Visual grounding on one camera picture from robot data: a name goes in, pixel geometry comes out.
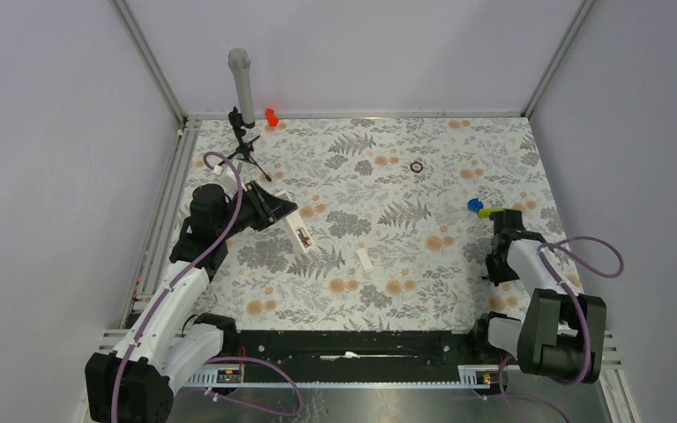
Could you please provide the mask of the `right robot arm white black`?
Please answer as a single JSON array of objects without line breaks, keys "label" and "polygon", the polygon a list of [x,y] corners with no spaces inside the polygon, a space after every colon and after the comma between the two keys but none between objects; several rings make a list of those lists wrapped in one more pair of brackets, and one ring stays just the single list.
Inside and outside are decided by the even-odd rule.
[{"label": "right robot arm white black", "polygon": [[491,250],[485,258],[487,278],[495,286],[520,281],[530,294],[522,319],[489,312],[481,316],[470,340],[472,355],[491,363],[511,354],[521,370],[562,383],[594,383],[602,366],[606,303],[576,293],[552,264],[550,244],[524,227],[515,209],[481,209],[481,219],[494,223]]}]

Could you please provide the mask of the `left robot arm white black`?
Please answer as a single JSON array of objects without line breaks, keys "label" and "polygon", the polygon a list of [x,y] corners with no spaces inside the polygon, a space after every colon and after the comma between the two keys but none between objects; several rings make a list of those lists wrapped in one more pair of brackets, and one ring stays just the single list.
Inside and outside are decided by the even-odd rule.
[{"label": "left robot arm white black", "polygon": [[93,421],[164,422],[177,392],[206,361],[226,362],[237,354],[229,318],[203,317],[182,339],[176,336],[226,258],[227,240],[246,229],[263,231],[297,208],[257,182],[233,196],[218,184],[194,189],[190,215],[150,305],[110,352],[96,352],[86,363]]}]

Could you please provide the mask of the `white remote control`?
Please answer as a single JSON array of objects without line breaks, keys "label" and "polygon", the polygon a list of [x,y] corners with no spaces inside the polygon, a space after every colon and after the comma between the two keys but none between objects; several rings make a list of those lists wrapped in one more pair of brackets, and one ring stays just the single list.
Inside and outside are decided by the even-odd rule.
[{"label": "white remote control", "polygon": [[299,209],[291,211],[282,220],[286,234],[294,245],[294,253],[308,255],[316,249],[316,244],[305,224]]}]

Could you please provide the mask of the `white battery cover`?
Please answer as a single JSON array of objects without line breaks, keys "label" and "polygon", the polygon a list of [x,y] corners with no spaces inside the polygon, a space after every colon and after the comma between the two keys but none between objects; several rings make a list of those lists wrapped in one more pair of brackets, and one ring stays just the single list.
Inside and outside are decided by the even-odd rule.
[{"label": "white battery cover", "polygon": [[366,249],[364,248],[357,249],[356,255],[364,271],[369,271],[374,268],[374,265],[372,264]]}]

